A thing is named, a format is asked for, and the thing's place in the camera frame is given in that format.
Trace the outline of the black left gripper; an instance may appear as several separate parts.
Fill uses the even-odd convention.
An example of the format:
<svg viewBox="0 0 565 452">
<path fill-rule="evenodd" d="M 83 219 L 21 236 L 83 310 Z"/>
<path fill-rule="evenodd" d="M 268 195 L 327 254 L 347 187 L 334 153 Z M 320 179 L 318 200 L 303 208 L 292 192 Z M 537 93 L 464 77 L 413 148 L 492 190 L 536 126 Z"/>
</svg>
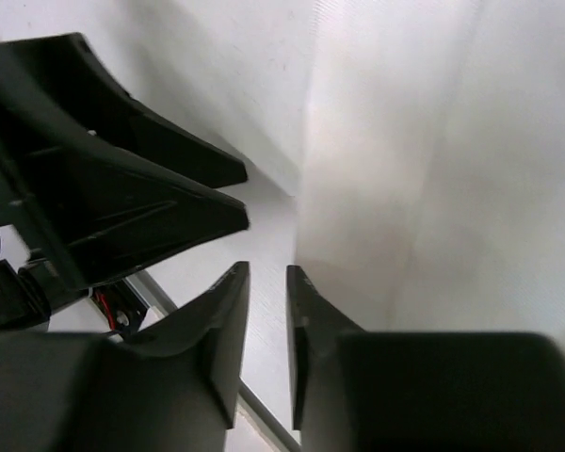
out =
<svg viewBox="0 0 565 452">
<path fill-rule="evenodd" d="M 25 72 L 0 69 L 0 227 L 48 260 L 0 257 L 0 331 L 172 255 L 248 229 L 245 205 L 95 137 Z"/>
</svg>

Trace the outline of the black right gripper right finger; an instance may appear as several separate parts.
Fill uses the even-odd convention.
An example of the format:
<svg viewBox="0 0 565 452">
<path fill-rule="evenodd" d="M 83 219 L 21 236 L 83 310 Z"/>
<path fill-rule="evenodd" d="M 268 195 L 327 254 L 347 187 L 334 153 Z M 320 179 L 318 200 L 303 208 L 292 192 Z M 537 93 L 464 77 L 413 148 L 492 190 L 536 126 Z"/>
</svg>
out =
<svg viewBox="0 0 565 452">
<path fill-rule="evenodd" d="M 305 451 L 565 451 L 565 355 L 531 332 L 373 332 L 286 269 Z"/>
</svg>

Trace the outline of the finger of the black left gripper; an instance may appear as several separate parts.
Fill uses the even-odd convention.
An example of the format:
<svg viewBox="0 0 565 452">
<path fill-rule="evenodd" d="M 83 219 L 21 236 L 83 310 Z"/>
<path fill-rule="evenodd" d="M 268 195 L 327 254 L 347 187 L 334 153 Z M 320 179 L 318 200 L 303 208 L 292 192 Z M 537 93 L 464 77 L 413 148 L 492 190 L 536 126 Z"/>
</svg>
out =
<svg viewBox="0 0 565 452">
<path fill-rule="evenodd" d="M 151 110 L 119 84 L 81 33 L 0 42 L 56 104 L 84 128 L 201 185 L 248 181 L 239 158 Z"/>
</svg>

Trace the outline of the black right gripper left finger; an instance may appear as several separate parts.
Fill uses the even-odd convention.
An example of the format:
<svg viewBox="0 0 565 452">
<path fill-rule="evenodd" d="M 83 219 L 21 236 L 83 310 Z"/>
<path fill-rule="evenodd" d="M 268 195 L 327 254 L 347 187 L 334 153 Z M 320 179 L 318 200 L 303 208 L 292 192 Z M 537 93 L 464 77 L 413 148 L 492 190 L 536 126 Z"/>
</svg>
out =
<svg viewBox="0 0 565 452">
<path fill-rule="evenodd" d="M 0 451 L 136 451 L 141 361 L 99 333 L 0 332 Z"/>
</svg>

